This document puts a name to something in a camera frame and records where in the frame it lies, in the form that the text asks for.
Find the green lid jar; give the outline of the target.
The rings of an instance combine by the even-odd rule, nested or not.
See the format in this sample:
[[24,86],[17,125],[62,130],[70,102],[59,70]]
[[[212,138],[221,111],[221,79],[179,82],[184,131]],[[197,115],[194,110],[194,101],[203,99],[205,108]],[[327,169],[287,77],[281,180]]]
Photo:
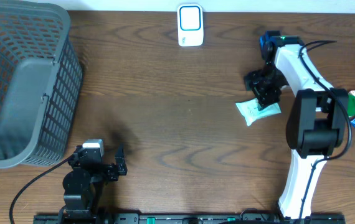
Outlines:
[[355,96],[352,94],[348,95],[348,116],[352,117],[355,116]]

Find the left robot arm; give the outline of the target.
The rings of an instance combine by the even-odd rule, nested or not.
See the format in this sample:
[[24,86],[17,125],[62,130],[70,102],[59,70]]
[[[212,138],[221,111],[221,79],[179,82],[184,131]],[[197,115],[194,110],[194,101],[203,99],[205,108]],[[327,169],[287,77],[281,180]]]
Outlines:
[[115,154],[115,163],[102,162],[102,147],[77,146],[68,161],[72,171],[63,179],[65,206],[59,211],[59,223],[113,223],[104,208],[98,208],[104,186],[127,174],[123,145]]

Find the mint green wipes pack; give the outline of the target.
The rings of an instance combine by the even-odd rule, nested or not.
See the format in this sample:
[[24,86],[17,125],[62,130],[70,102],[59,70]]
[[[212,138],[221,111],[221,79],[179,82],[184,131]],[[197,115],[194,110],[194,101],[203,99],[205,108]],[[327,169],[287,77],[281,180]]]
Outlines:
[[281,109],[278,103],[274,103],[262,110],[259,110],[259,103],[256,98],[235,104],[240,114],[244,117],[247,126],[259,119],[263,119],[275,114],[280,114]]

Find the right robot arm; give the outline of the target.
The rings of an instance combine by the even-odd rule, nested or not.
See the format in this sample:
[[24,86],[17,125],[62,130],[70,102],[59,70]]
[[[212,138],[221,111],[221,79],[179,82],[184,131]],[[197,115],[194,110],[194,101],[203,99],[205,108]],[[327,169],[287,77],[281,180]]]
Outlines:
[[246,89],[254,93],[260,111],[278,103],[285,86],[295,96],[285,131],[290,169],[278,200],[283,221],[311,222],[311,200],[323,166],[345,155],[351,146],[349,95],[327,82],[308,56],[308,51],[330,43],[316,40],[306,44],[297,35],[268,30],[259,38],[265,65],[244,76]]

